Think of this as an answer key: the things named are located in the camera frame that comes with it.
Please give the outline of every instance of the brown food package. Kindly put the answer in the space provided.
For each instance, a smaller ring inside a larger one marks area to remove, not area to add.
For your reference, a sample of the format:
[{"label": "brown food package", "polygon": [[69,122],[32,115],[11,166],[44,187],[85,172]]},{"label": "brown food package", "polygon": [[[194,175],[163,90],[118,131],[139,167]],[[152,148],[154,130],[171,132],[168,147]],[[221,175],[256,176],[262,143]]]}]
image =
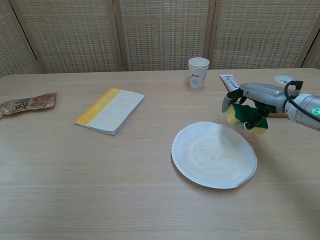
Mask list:
[{"label": "brown food package", "polygon": [[0,119],[4,115],[16,114],[27,110],[46,109],[56,105],[57,93],[5,101],[0,104]]}]

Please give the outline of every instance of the robotic arm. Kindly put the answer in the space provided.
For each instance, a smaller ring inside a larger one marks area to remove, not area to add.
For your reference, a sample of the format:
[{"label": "robotic arm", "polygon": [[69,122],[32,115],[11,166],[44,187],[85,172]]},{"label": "robotic arm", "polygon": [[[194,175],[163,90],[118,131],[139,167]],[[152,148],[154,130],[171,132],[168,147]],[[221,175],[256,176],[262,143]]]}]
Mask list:
[{"label": "robotic arm", "polygon": [[250,130],[257,126],[270,113],[286,113],[291,121],[320,131],[320,97],[302,93],[303,81],[288,82],[285,87],[263,83],[244,83],[240,88],[229,92],[223,100],[222,112],[238,99],[243,104],[251,99],[258,108],[256,116],[237,127]]}]

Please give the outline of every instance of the white paper plate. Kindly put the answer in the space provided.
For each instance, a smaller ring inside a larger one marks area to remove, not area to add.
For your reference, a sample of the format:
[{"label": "white paper plate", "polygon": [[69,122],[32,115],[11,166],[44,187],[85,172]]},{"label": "white paper plate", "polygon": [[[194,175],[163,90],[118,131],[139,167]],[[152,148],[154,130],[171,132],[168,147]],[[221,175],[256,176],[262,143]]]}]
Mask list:
[{"label": "white paper plate", "polygon": [[182,129],[171,155],[178,170],[191,181],[216,189],[232,189],[257,169],[252,146],[230,127],[203,121]]}]

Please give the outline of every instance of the wooden table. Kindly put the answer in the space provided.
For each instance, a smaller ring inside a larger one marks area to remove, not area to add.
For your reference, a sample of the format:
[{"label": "wooden table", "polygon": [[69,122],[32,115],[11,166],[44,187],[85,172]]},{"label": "wooden table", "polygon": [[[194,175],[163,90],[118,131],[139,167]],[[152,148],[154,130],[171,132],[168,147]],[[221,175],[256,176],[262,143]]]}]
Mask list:
[{"label": "wooden table", "polygon": [[[58,96],[54,109],[0,120],[0,239],[320,239],[319,132],[276,117],[264,135],[242,132],[258,168],[236,189],[197,185],[173,165],[179,130],[227,124],[220,74],[240,84],[289,75],[320,95],[320,71],[308,68],[209,70],[202,89],[188,86],[187,71],[1,78],[0,102]],[[112,87],[146,95],[116,136],[73,124]]]}]

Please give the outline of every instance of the small white lid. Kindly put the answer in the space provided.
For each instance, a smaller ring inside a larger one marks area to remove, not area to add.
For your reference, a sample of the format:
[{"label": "small white lid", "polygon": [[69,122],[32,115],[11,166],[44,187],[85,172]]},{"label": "small white lid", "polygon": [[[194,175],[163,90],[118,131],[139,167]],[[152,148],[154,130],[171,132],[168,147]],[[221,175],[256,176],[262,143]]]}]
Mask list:
[{"label": "small white lid", "polygon": [[209,60],[203,57],[193,57],[190,58],[189,61],[189,66],[194,68],[194,69],[205,69],[209,66]]},{"label": "small white lid", "polygon": [[277,75],[274,77],[274,80],[280,84],[286,85],[287,83],[294,81],[295,79],[287,75]]}]

